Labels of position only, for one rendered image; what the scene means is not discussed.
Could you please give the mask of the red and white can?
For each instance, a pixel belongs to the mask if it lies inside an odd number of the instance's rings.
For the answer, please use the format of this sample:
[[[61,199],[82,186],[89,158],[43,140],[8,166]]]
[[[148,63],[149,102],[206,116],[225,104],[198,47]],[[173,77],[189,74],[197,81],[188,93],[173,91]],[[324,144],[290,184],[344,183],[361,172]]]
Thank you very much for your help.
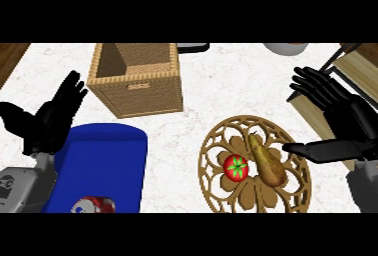
[[[108,197],[86,196],[71,208],[73,213],[114,213],[115,203]]]

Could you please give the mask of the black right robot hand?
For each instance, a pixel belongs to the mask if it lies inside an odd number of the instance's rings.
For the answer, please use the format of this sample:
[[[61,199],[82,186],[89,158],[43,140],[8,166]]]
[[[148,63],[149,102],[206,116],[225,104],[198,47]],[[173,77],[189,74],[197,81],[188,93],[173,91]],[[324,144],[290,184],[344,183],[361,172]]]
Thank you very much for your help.
[[[290,87],[319,107],[334,139],[287,143],[282,149],[313,163],[378,160],[378,113],[337,80],[310,67],[296,67]]]

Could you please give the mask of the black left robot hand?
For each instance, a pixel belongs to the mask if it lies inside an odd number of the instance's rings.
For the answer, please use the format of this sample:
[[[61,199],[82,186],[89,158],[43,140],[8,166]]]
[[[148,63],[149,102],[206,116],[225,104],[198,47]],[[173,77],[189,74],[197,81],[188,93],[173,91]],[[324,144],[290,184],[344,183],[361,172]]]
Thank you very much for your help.
[[[11,102],[0,102],[0,119],[6,130],[24,139],[24,155],[53,155],[62,149],[87,92],[80,73],[73,70],[36,114]]]

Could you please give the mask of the grey round bowl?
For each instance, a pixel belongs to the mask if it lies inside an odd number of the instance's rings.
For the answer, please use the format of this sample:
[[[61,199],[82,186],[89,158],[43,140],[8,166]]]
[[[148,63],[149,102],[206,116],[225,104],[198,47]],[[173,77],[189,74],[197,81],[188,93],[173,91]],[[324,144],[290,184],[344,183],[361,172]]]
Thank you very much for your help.
[[[265,43],[265,47],[278,55],[296,56],[304,51],[307,43]]]

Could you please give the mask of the round wooden cutout placemat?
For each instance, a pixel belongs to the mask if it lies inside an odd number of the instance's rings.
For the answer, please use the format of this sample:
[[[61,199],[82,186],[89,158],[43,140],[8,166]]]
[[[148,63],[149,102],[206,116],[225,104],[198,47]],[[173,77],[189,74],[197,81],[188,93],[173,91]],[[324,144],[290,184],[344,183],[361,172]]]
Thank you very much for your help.
[[[250,134],[285,167],[287,181],[269,187],[259,176],[251,153]],[[281,149],[293,142],[287,131],[268,119],[241,115],[223,120],[210,130],[200,149],[198,180],[203,195],[214,213],[304,213],[310,205],[312,178],[307,161]],[[223,162],[238,154],[248,161],[248,176],[234,182],[225,174]]]

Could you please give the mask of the blue rounded container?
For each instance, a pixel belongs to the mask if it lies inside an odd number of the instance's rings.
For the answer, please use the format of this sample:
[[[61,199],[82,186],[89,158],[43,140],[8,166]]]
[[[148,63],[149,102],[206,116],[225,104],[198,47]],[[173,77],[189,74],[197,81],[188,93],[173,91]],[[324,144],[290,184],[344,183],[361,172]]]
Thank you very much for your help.
[[[55,154],[58,181],[42,212],[92,212],[83,202],[110,198],[117,213],[138,213],[146,154],[148,136],[139,128],[117,123],[76,126]]]

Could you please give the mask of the brown pear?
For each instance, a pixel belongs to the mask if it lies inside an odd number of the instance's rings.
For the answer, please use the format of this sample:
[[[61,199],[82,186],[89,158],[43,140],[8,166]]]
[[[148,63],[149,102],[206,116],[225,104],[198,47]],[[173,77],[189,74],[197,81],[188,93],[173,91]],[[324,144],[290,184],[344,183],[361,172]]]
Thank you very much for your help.
[[[250,134],[248,138],[260,179],[269,187],[278,187],[287,181],[284,164],[263,146],[254,133]]]

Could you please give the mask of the dark grey appliance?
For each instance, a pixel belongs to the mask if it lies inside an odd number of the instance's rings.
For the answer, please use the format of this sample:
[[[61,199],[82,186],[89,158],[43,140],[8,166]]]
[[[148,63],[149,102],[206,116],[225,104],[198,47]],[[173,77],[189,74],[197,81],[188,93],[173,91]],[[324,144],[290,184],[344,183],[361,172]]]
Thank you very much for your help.
[[[209,43],[179,43],[178,44],[178,51],[180,54],[206,52],[209,49],[210,49]]]

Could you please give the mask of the red tomato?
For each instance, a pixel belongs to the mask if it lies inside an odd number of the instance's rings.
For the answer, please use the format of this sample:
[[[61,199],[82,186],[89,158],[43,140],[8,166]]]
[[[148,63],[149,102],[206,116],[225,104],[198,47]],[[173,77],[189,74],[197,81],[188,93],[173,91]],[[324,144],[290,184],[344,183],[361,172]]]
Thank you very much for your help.
[[[248,161],[241,155],[234,154],[226,158],[223,162],[223,171],[226,177],[234,182],[241,182],[245,180],[248,176]]]

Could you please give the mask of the wicker basket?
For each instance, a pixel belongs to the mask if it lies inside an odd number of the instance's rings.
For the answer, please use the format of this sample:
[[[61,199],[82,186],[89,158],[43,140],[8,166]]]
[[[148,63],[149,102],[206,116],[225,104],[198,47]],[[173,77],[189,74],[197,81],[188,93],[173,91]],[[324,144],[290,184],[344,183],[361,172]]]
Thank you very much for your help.
[[[87,87],[118,119],[183,110],[176,43],[98,43]]]

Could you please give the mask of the brown wooden cabinet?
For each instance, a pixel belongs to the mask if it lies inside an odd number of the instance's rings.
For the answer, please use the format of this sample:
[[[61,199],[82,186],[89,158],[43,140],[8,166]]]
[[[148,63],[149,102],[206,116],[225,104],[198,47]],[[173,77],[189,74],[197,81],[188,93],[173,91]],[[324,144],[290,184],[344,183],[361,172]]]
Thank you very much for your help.
[[[0,88],[27,52],[30,43],[0,43]]]

